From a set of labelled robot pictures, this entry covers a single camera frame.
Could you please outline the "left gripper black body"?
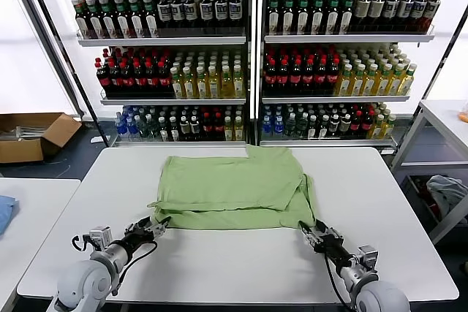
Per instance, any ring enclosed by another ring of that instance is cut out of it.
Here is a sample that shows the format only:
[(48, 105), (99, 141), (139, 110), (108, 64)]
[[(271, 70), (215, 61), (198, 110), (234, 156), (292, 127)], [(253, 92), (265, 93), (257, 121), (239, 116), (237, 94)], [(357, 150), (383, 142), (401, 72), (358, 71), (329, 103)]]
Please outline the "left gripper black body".
[(121, 240), (122, 246), (128, 252), (135, 252), (143, 244), (151, 243), (154, 240), (154, 233), (151, 230), (151, 219), (149, 217), (140, 219), (124, 231), (124, 238)]

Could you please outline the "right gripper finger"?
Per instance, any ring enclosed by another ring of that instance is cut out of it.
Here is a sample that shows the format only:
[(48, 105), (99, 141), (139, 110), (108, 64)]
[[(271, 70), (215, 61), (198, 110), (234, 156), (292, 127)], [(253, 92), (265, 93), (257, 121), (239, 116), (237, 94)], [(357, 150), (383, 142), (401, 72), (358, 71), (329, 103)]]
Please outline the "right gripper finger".
[(300, 221), (300, 228), (303, 232), (326, 232), (328, 227), (320, 220), (316, 220), (314, 226), (309, 226)]
[(305, 238), (305, 241), (312, 247), (312, 249), (315, 249), (315, 246), (317, 245), (317, 236), (316, 232), (313, 229), (310, 230), (301, 230), (303, 233), (303, 236)]

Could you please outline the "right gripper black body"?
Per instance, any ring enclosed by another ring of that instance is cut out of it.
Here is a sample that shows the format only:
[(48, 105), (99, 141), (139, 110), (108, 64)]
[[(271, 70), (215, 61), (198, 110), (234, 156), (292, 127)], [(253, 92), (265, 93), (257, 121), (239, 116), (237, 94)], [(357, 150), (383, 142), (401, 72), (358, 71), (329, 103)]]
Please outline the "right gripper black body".
[(331, 259), (349, 259), (352, 255), (344, 248), (344, 239), (333, 229), (318, 232), (314, 251), (326, 254)]

